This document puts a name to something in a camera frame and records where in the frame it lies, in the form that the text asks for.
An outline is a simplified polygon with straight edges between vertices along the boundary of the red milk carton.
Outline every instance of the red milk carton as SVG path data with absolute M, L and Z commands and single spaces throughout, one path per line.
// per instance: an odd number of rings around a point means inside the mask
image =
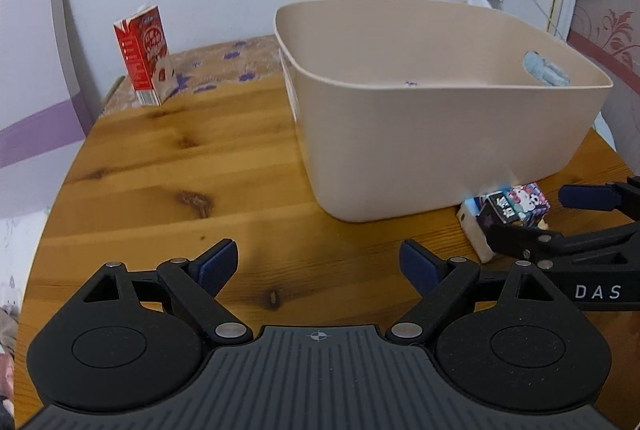
M 142 105 L 160 105 L 177 87 L 157 6 L 113 25 L 129 77 Z

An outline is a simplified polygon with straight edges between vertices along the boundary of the beige plastic basket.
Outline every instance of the beige plastic basket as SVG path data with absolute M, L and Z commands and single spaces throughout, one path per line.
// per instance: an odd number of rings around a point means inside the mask
M 466 4 L 295 3 L 277 11 L 275 31 L 313 191 L 346 221 L 446 207 L 559 171 L 612 87 L 553 36 Z M 525 71 L 529 51 L 571 86 Z

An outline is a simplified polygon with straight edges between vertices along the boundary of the wood grain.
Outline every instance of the wood grain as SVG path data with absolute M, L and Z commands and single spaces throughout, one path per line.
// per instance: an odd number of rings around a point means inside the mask
M 628 173 L 591 132 L 572 162 L 540 184 L 553 200 L 561 184 Z M 357 225 L 324 213 L 306 179 L 280 76 L 101 118 L 60 191 L 31 271 L 18 334 L 17 423 L 40 407 L 24 363 L 31 339 L 106 261 L 153 269 L 231 237 L 240 265 L 219 298 L 254 331 L 262 324 L 386 328 L 417 300 L 398 270 L 402 239 L 443 258 L 473 255 L 454 214 L 448 208 Z M 554 201 L 548 221 L 577 233 L 628 219 L 568 211 Z M 594 319 L 614 354 L 598 406 L 632 428 L 640 393 L 626 387 L 640 372 L 638 318 Z

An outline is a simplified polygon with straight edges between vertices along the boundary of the small cardboard box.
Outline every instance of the small cardboard box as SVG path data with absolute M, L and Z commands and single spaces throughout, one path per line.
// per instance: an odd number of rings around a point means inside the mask
M 157 6 L 113 25 L 141 105 L 158 106 L 177 87 Z
M 458 221 L 481 263 L 495 253 L 486 243 L 486 231 L 494 224 L 517 224 L 546 230 L 545 214 L 551 209 L 536 183 L 504 188 L 467 199 L 460 205 Z

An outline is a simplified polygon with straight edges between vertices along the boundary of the blue gripper pad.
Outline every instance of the blue gripper pad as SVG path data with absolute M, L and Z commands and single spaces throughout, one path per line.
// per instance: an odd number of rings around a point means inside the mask
M 400 245 L 400 271 L 421 296 L 435 289 L 446 273 L 446 263 L 415 241 Z
M 223 239 L 189 263 L 189 275 L 211 296 L 217 295 L 238 269 L 238 246 Z
M 620 194 L 610 185 L 564 185 L 558 200 L 565 208 L 610 212 L 620 206 Z

